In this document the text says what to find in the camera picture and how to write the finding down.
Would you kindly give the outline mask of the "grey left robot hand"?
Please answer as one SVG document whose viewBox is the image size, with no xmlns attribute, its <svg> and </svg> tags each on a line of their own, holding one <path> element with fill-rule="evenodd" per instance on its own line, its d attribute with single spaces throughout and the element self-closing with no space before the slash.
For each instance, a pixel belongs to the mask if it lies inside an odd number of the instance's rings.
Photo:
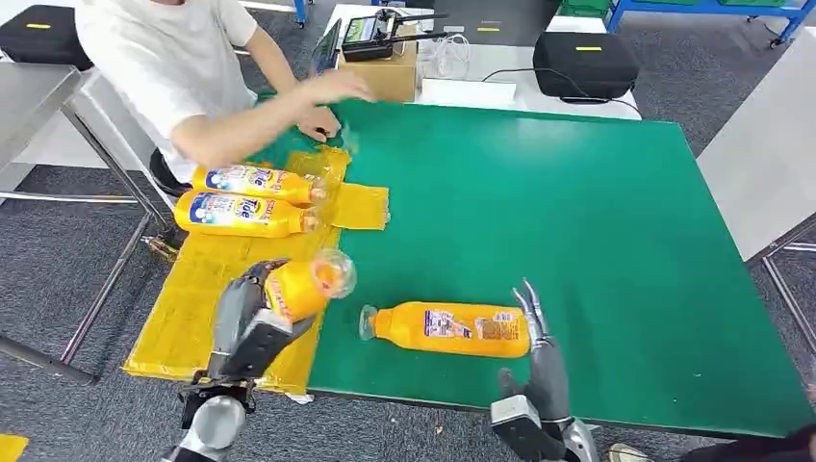
<svg viewBox="0 0 816 462">
<path fill-rule="evenodd" d="M 293 324 L 268 308 L 264 283 L 287 258 L 262 261 L 228 283 L 217 303 L 211 378 L 257 379 L 295 339 Z"/>
</svg>

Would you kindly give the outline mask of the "person's left hand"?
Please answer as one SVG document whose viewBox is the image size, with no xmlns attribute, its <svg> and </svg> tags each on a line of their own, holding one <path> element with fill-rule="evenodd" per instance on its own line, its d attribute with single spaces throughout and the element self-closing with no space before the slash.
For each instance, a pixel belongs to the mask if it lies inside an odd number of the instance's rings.
<svg viewBox="0 0 816 462">
<path fill-rule="evenodd" d="M 302 134 L 318 142 L 335 138 L 342 129 L 331 109 L 324 106 L 306 109 L 297 119 L 296 127 Z"/>
</svg>

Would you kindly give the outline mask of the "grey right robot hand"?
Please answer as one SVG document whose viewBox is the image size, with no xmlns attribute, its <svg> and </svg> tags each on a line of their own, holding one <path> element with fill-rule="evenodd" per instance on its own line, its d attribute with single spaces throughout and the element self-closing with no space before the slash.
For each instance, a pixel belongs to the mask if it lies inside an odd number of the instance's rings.
<svg viewBox="0 0 816 462">
<path fill-rule="evenodd" d="M 526 319 L 529 336 L 529 377 L 520 384 L 513 373 L 502 368 L 498 383 L 504 398 L 525 395 L 537 410 L 541 421 L 562 423 L 573 415 L 570 411 L 569 383 L 560 345 L 549 329 L 541 300 L 530 282 L 524 278 L 526 292 L 513 288 Z"/>
</svg>

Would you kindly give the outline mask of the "person's right hand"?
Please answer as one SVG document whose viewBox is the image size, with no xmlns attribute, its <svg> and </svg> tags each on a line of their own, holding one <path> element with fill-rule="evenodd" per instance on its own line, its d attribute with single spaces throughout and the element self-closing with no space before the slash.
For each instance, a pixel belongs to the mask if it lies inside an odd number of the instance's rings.
<svg viewBox="0 0 816 462">
<path fill-rule="evenodd" d="M 298 85 L 295 92 L 315 106 L 332 104 L 346 99 L 367 102 L 376 100 L 367 83 L 347 70 L 329 70 L 307 79 Z"/>
</svg>

